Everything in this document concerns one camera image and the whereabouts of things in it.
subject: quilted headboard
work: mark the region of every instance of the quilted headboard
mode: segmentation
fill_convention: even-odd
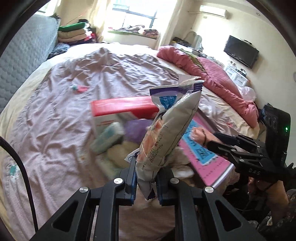
[[[60,19],[34,14],[0,57],[0,113],[8,101],[53,50]]]

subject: bed sheet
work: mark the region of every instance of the bed sheet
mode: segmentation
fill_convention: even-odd
[[[67,53],[64,53],[59,56],[44,62],[20,87],[16,92],[13,98],[10,100],[6,108],[0,115],[0,135],[4,139],[8,139],[10,130],[15,123],[19,113],[26,105],[28,99],[33,95],[34,91],[43,80],[48,70],[56,65],[57,63],[64,62],[68,59],[74,59],[81,56],[84,56],[88,53],[91,53],[97,50],[100,47],[108,48],[112,51],[116,51],[117,54],[129,53],[133,54],[150,54],[156,56],[157,51],[145,48],[143,46],[122,46],[119,44],[88,44],[88,45],[79,45],[69,49]],[[176,73],[186,74],[184,71],[176,68],[172,64],[165,62],[164,60],[158,59],[161,65],[175,71]],[[206,88],[203,90],[203,95],[201,98],[200,109],[206,113],[206,115],[212,119],[217,125],[218,129],[228,134],[237,134],[238,132],[250,137],[256,137],[258,131],[250,128],[246,122],[223,100],[217,97],[214,93],[210,92]],[[5,152],[0,151],[0,160],[3,160],[5,157]],[[7,218],[4,198],[2,189],[0,189],[0,215],[4,223],[11,232],[9,221]]]

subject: silver bolt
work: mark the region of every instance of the silver bolt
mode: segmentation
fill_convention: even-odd
[[[120,177],[114,179],[114,183],[115,183],[115,184],[121,184],[122,182],[123,182],[123,180],[122,180],[122,178],[120,178]]]
[[[171,182],[172,184],[177,184],[177,183],[179,183],[179,179],[173,177],[173,178],[170,179],[170,182]]]
[[[211,186],[207,186],[207,187],[205,187],[205,191],[207,193],[212,193],[214,191],[214,188],[212,188]]]
[[[85,192],[87,192],[88,190],[89,190],[88,187],[81,187],[81,188],[79,188],[79,191],[80,191],[81,193],[85,193]]]

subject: red and white box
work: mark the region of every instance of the red and white box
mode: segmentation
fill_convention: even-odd
[[[99,135],[111,123],[137,119],[154,119],[158,107],[151,96],[127,97],[95,100],[91,102],[91,112],[96,135]]]

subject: pink comforter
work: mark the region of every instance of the pink comforter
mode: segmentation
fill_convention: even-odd
[[[173,46],[159,48],[157,57],[175,64],[190,75],[200,76],[205,80],[204,86],[228,103],[252,128],[257,125],[258,110],[254,102],[244,101],[237,87],[225,71],[211,60],[197,57],[204,72],[191,58]]]

